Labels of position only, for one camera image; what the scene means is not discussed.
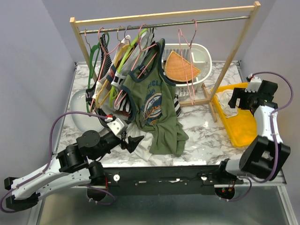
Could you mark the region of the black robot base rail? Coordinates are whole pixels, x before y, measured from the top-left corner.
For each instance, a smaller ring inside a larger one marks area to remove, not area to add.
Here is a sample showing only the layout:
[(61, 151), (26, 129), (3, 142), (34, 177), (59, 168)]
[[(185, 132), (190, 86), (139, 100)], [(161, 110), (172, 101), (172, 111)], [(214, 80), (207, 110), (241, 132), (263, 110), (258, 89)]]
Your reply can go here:
[(107, 179), (95, 185), (108, 187), (113, 196), (214, 195), (220, 192), (217, 185), (243, 184), (218, 165), (107, 167), (104, 172)]

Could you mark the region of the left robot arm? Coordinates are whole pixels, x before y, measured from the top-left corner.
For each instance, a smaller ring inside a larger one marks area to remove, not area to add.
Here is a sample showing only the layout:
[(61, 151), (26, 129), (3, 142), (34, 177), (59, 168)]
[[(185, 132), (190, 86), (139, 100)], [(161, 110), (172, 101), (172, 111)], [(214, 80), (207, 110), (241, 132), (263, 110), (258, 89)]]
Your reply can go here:
[(14, 213), (30, 209), (53, 192), (74, 186), (108, 186), (100, 160), (120, 145), (132, 153), (143, 136), (121, 139), (113, 132), (101, 136), (89, 130), (53, 157), (48, 164), (22, 178), (4, 180), (8, 193), (1, 200), (1, 209)]

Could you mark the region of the white tank top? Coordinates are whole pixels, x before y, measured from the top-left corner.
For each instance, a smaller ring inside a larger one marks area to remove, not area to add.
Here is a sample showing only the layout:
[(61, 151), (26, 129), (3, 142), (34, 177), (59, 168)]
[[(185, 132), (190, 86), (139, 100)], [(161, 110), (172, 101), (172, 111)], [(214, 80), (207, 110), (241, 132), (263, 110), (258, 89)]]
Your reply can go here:
[(233, 96), (233, 90), (226, 89), (224, 91), (216, 93), (216, 96), (217, 96), (217, 101), (221, 107), (221, 110), (226, 118), (230, 118), (238, 115), (237, 106), (231, 108), (228, 104)]

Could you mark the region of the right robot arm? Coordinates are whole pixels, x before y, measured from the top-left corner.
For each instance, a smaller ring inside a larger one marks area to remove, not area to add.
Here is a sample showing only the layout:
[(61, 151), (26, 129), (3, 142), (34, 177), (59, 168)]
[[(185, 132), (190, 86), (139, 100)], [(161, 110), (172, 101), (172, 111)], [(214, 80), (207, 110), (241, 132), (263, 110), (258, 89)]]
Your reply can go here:
[(234, 88), (228, 102), (230, 108), (250, 111), (256, 121), (257, 136), (240, 159), (226, 159), (216, 171), (218, 182), (225, 184), (234, 176), (247, 175), (256, 182), (274, 180), (291, 153), (280, 137), (273, 102), (278, 84), (266, 80), (251, 80), (246, 88)]

